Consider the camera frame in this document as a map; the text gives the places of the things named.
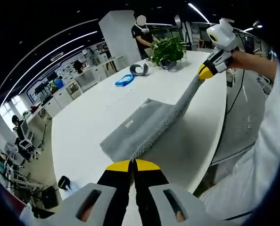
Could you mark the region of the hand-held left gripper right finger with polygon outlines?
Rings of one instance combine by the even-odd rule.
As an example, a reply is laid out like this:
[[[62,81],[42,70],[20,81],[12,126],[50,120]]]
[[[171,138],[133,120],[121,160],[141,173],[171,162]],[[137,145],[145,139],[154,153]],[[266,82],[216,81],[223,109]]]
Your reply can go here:
[[[136,203],[144,226],[226,226],[207,214],[203,203],[182,187],[170,184],[156,164],[135,159]]]

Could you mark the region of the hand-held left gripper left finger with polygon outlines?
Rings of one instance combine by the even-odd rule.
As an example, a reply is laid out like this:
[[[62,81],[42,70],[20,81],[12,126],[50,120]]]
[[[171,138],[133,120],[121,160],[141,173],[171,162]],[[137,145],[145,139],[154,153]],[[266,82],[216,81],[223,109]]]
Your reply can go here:
[[[60,211],[30,226],[121,226],[129,202],[132,164],[129,160],[108,166],[97,183],[88,183],[69,195]]]

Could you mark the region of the person's right hand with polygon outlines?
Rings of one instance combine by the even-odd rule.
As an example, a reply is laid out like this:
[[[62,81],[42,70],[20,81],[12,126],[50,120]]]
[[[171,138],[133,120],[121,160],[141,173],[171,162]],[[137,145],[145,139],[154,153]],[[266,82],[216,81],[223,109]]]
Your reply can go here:
[[[240,50],[234,50],[231,53],[232,56],[232,62],[229,64],[229,68],[237,68],[237,69],[244,69],[248,70],[250,69],[250,58],[251,55],[248,53],[245,53]]]

